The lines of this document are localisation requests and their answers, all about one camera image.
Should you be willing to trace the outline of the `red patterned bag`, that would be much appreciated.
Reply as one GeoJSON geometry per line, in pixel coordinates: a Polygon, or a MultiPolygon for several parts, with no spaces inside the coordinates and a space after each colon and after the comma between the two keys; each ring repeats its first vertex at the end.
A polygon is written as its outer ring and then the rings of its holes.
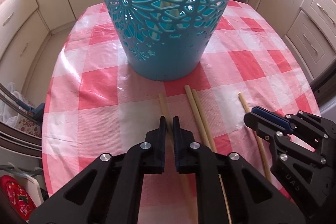
{"type": "Polygon", "coordinates": [[[15,178],[3,175],[1,176],[1,191],[5,194],[14,211],[27,222],[31,213],[37,207],[25,188],[15,178]]]}

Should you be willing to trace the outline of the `blue dustpan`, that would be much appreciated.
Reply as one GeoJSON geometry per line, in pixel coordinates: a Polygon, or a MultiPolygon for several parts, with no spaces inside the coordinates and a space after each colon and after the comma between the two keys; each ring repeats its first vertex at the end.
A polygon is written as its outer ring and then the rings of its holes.
{"type": "Polygon", "coordinates": [[[43,123],[44,112],[45,112],[45,103],[41,103],[36,108],[33,108],[32,106],[30,106],[29,110],[27,110],[27,114],[29,114],[29,116],[33,118],[33,120],[36,121],[37,124],[41,127],[43,123]]]}

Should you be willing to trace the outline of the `pink checkered tablecloth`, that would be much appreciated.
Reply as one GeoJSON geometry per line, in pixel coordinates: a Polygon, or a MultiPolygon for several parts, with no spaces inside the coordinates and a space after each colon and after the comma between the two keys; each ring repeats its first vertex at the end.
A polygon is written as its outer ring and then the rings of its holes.
{"type": "Polygon", "coordinates": [[[185,92],[195,89],[219,153],[237,152],[262,171],[253,132],[243,122],[249,106],[279,115],[318,104],[297,61],[273,28],[251,6],[230,1],[201,61],[187,77],[148,80],[127,63],[104,4],[80,16],[59,53],[46,98],[42,157],[49,194],[104,152],[125,153],[159,126],[159,94],[171,116],[199,139],[185,92]]]}

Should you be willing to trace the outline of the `white plastic bag on floor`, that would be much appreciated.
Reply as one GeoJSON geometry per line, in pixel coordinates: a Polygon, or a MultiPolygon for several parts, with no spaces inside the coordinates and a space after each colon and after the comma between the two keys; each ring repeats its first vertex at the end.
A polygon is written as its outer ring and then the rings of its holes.
{"type": "MultiPolygon", "coordinates": [[[[20,99],[22,102],[27,105],[30,104],[29,101],[24,96],[22,96],[20,92],[17,91],[15,83],[9,83],[6,88],[9,92],[11,92],[12,95],[20,99]]],[[[5,102],[1,101],[1,122],[21,130],[25,125],[26,118],[5,104],[5,102]]]]}

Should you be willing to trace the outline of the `white lower kitchen cabinets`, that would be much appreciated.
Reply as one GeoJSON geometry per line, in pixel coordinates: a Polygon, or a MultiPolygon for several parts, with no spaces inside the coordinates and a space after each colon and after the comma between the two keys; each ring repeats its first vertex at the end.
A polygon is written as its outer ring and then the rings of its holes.
{"type": "MultiPolygon", "coordinates": [[[[65,26],[102,0],[3,0],[1,52],[34,12],[49,30],[65,26]]],[[[335,0],[247,0],[277,33],[290,41],[311,86],[335,77],[335,0]]]]}

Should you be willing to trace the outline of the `mop with metal pole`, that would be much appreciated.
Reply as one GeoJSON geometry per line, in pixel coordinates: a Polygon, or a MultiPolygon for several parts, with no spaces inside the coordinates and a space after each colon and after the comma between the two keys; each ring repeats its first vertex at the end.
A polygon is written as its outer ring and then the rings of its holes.
{"type": "Polygon", "coordinates": [[[29,114],[27,114],[27,110],[29,110],[30,107],[29,105],[25,104],[23,101],[14,96],[11,92],[9,92],[7,88],[3,86],[3,84],[0,84],[0,89],[1,101],[4,102],[5,105],[15,110],[21,116],[36,123],[36,121],[34,121],[33,118],[31,118],[29,114]]]}

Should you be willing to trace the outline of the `teal perforated plastic basket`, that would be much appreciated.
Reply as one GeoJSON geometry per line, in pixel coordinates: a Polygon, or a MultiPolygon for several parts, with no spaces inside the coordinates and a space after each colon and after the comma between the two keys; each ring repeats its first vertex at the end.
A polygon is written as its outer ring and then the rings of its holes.
{"type": "Polygon", "coordinates": [[[128,63],[172,81],[198,65],[229,0],[104,0],[128,63]]]}

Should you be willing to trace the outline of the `bamboo chopstick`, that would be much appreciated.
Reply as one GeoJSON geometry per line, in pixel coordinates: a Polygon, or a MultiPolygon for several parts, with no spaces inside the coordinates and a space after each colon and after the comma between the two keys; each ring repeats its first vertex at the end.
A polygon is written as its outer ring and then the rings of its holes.
{"type": "MultiPolygon", "coordinates": [[[[172,119],[170,116],[170,110],[169,110],[165,95],[163,93],[159,93],[158,97],[159,97],[159,103],[161,106],[162,114],[166,118],[166,127],[167,127],[167,132],[168,132],[169,145],[171,147],[173,155],[175,155],[174,138],[173,138],[173,130],[172,130],[172,119]]],[[[198,223],[197,206],[195,205],[194,200],[193,200],[189,180],[185,174],[180,174],[179,179],[181,182],[183,195],[185,196],[185,199],[186,199],[187,212],[189,215],[189,219],[191,223],[198,223]]]]}
{"type": "Polygon", "coordinates": [[[193,97],[193,94],[192,94],[192,89],[190,88],[189,85],[185,85],[184,87],[185,91],[186,91],[186,94],[187,94],[187,97],[188,97],[188,100],[189,100],[189,103],[190,103],[190,106],[191,106],[191,109],[193,111],[193,115],[194,115],[194,118],[195,118],[195,121],[197,123],[197,126],[198,126],[198,130],[199,130],[199,133],[200,133],[200,136],[201,136],[201,139],[202,139],[202,142],[204,145],[206,145],[207,147],[209,147],[209,149],[211,151],[213,151],[210,147],[210,144],[209,144],[209,141],[207,139],[207,135],[206,135],[206,132],[205,132],[205,128],[203,126],[203,123],[202,123],[202,120],[201,120],[201,116],[199,114],[199,110],[197,108],[197,105],[195,103],[195,100],[194,100],[194,97],[193,97]]]}
{"type": "Polygon", "coordinates": [[[217,148],[216,148],[216,145],[215,145],[215,142],[213,140],[213,136],[211,135],[211,132],[210,132],[210,128],[209,128],[209,123],[206,119],[206,115],[205,115],[205,112],[203,111],[203,108],[202,108],[202,104],[201,104],[201,101],[199,99],[199,96],[198,96],[198,93],[195,89],[192,90],[192,94],[193,94],[193,97],[194,97],[194,100],[195,100],[195,103],[197,105],[197,108],[199,110],[199,114],[201,116],[201,120],[202,120],[202,123],[203,123],[203,126],[205,128],[205,132],[206,132],[206,135],[207,135],[207,139],[209,141],[209,144],[210,144],[210,147],[211,149],[214,151],[214,152],[218,152],[217,151],[217,148]]]}
{"type": "MultiPolygon", "coordinates": [[[[238,93],[238,98],[239,98],[239,100],[242,104],[242,107],[243,107],[245,113],[248,114],[251,111],[251,109],[248,106],[248,103],[247,103],[246,99],[244,98],[243,93],[239,92],[238,93]]],[[[257,146],[258,146],[258,149],[259,149],[259,153],[260,153],[262,167],[263,167],[263,170],[264,170],[264,173],[265,173],[265,177],[269,182],[272,182],[270,167],[269,167],[269,164],[268,164],[268,159],[267,159],[267,156],[266,156],[266,151],[265,151],[265,147],[263,145],[262,139],[257,136],[256,132],[253,132],[253,134],[255,136],[257,146]]]]}

